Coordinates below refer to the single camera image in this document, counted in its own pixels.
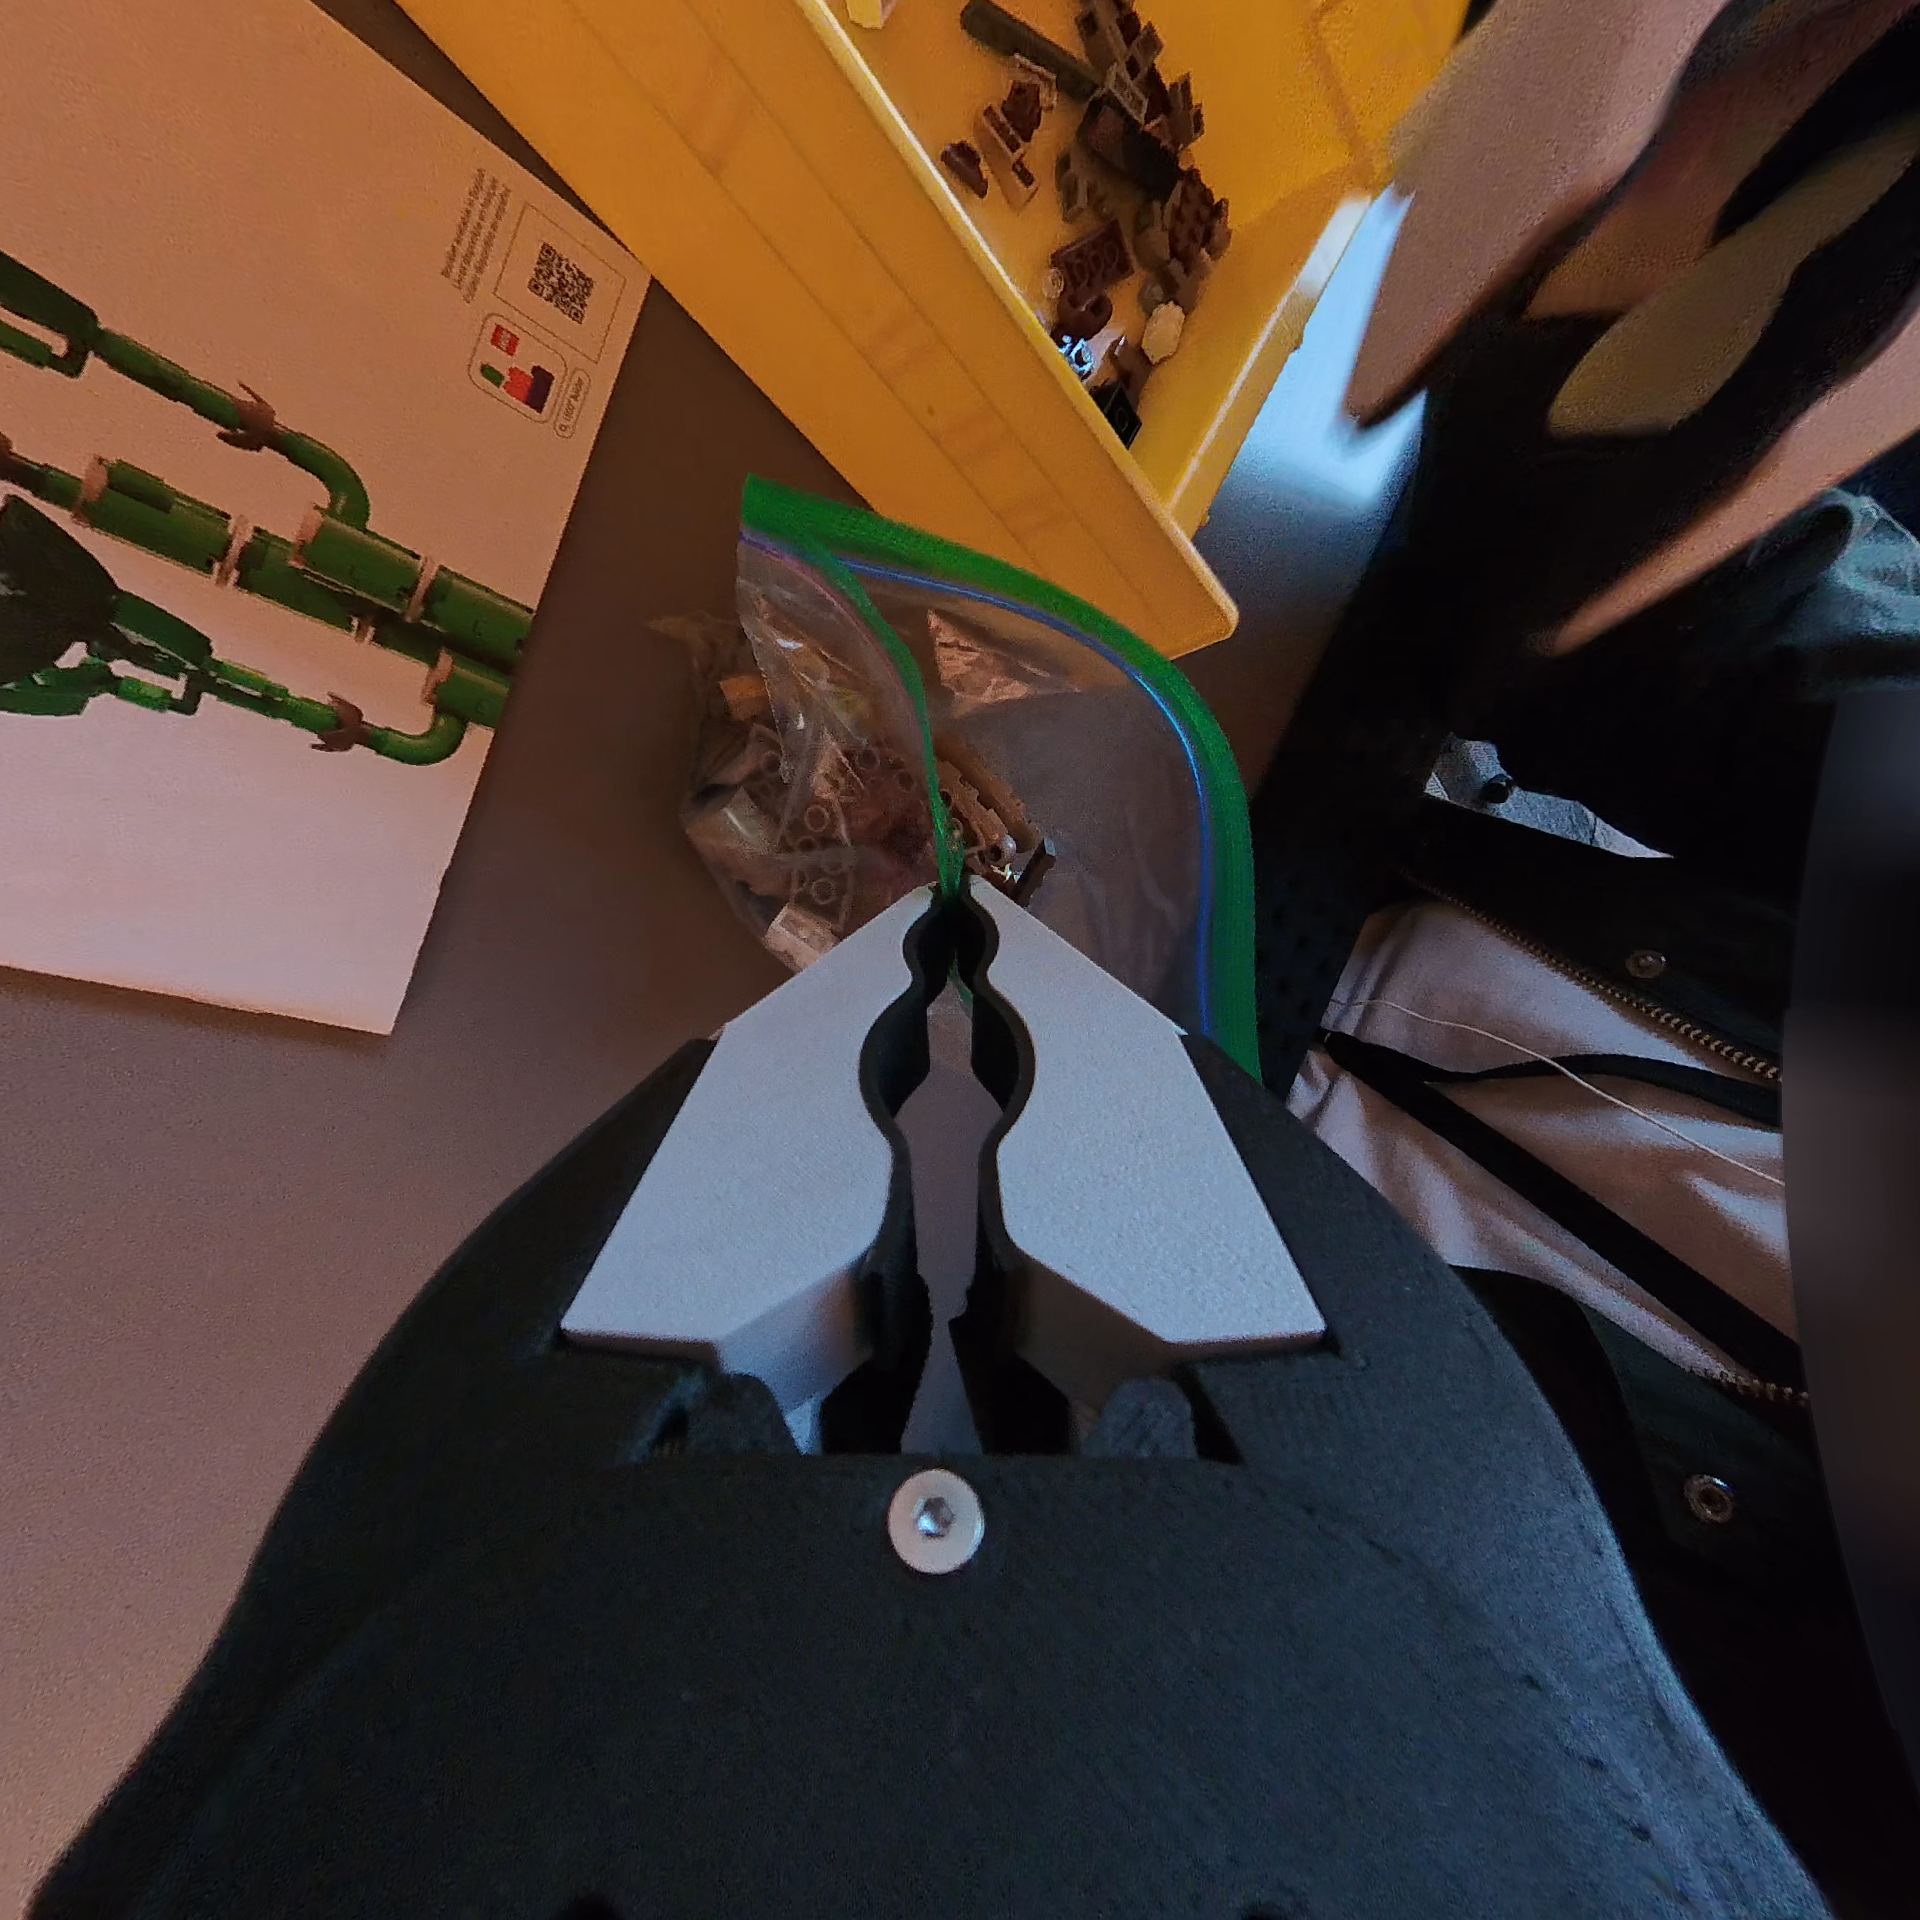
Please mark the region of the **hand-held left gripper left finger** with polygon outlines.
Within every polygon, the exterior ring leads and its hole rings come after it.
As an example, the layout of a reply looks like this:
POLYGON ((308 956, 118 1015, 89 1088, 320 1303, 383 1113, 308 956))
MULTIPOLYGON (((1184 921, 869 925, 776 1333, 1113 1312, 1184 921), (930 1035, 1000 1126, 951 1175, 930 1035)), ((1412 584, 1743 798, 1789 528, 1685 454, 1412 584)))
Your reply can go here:
POLYGON ((895 1453, 972 1262, 965 1007, 918 887, 729 1021, 568 1341, 762 1382, 804 1452, 895 1453))

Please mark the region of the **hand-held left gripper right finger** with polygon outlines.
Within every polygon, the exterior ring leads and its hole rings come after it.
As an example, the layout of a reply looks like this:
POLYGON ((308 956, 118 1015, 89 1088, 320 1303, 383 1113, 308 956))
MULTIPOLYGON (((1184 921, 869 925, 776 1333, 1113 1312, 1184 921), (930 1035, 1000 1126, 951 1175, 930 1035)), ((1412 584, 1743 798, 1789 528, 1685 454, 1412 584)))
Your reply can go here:
POLYGON ((1133 1381, 1324 1341, 1202 1067, 1258 1083, 981 881, 966 984, 972 1067, 998 1104, 966 1292, 983 1448, 1071 1452, 1071 1411, 1133 1381))

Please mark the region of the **pile of toy building bricks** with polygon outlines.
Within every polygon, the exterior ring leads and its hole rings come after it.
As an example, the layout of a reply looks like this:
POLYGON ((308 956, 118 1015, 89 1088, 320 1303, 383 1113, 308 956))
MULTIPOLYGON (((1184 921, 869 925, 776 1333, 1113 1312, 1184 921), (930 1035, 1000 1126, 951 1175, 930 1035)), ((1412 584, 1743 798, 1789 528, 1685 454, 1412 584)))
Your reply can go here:
POLYGON ((1116 438, 1143 428, 1145 385, 1184 342, 1231 244, 1229 203, 1193 164, 1204 109, 1166 78, 1137 5, 1071 5, 1052 30, 994 1, 958 27, 996 78, 935 161, 951 189, 1025 215, 1047 189, 1057 233, 1038 267, 1040 323, 1116 438))

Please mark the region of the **small cluster of toy bricks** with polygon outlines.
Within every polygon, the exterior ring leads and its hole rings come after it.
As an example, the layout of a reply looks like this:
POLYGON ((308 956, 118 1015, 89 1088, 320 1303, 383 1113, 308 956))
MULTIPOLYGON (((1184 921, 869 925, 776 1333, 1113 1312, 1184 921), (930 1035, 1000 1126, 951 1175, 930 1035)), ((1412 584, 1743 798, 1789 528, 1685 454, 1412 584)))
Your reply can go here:
POLYGON ((953 734, 921 736, 897 665, 861 621, 818 638, 666 614, 697 692, 686 839, 758 943, 801 971, 940 878, 944 855, 1025 905, 1053 865, 1015 791, 953 734))

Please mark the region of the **clear zip bag green seal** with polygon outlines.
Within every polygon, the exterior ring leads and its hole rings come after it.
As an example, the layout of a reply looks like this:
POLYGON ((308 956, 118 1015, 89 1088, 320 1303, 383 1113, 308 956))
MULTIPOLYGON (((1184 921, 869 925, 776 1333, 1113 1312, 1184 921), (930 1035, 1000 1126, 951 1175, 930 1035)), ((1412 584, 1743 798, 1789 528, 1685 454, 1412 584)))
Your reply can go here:
MULTIPOLYGON (((740 501, 733 611, 712 616, 745 623, 753 606, 818 638, 870 628, 921 736, 969 745, 1053 845, 1015 903, 1258 1069, 1247 805, 1172 661, 1036 574, 758 477, 740 501)), ((933 884, 954 879, 988 884, 944 855, 933 884)))

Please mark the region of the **yellow plastic storage bin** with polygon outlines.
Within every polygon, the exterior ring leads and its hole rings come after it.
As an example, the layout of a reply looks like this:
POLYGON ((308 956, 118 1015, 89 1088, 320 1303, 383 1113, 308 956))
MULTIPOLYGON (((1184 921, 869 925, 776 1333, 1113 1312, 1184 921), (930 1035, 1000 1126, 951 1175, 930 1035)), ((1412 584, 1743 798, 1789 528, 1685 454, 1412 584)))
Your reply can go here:
POLYGON ((1237 607, 1193 534, 1468 5, 1137 5, 1231 244, 1129 447, 1040 323, 1053 197, 983 205, 936 166, 996 78, 959 7, 405 12, 870 508, 1209 646, 1237 607))

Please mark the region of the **grey desk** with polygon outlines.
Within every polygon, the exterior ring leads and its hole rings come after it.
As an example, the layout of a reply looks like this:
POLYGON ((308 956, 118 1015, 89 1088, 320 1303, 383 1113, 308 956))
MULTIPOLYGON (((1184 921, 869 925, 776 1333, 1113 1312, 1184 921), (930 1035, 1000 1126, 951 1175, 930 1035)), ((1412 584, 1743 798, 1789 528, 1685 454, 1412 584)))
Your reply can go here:
POLYGON ((389 1037, 4 976, 4 1916, 464 1236, 782 980, 676 817, 746 472, 860 499, 657 275, 389 1037))

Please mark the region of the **white shirt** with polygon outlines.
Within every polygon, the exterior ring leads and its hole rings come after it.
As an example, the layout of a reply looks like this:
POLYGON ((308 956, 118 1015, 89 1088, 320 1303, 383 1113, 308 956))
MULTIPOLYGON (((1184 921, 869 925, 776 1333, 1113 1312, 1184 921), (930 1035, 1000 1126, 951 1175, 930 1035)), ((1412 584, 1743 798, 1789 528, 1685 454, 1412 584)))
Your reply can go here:
POLYGON ((1780 913, 1682 892, 1524 928, 1376 913, 1289 1105, 1455 1265, 1799 1399, 1780 913))

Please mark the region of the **black perforated chair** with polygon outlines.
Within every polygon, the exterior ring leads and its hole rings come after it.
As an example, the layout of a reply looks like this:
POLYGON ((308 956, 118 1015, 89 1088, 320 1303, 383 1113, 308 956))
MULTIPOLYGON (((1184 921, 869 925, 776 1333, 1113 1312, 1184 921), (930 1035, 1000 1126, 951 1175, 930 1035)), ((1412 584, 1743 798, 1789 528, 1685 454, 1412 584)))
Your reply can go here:
POLYGON ((1309 720, 1285 734, 1252 799, 1258 1071, 1290 1088, 1444 742, 1433 724, 1309 720))

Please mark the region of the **dark green jacket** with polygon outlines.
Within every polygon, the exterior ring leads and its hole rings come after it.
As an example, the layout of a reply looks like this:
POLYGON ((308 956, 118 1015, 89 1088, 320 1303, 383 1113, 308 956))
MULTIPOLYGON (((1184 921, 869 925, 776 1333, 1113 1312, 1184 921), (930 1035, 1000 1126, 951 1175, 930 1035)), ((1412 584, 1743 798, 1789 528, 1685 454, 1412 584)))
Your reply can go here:
MULTIPOLYGON (((1622 556, 1638 508, 1665 503, 1660 449, 1546 438, 1546 400, 1600 329, 1506 323, 1433 398, 1390 582, 1486 623, 1448 721, 1524 801, 1423 799, 1391 905, 1434 895, 1536 928, 1576 901, 1689 889, 1780 913, 1791 943, 1840 697, 1916 677, 1916 537, 1871 496, 1817 493, 1621 628, 1533 651, 1556 600, 1622 556)), ((1807 1382, 1775 1399, 1700 1376, 1553 1286, 1455 1268, 1567 1428, 1673 1664, 1760 1798, 1782 1824, 1916 1840, 1807 1382)))

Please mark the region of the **plant building instruction booklet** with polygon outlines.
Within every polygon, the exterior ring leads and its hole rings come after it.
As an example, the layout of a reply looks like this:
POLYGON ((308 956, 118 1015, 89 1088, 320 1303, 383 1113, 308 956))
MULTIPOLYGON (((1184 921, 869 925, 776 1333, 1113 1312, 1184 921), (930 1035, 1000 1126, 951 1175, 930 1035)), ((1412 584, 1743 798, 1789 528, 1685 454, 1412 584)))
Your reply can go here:
POLYGON ((310 5, 1 5, 4 963, 389 1032, 649 287, 310 5))

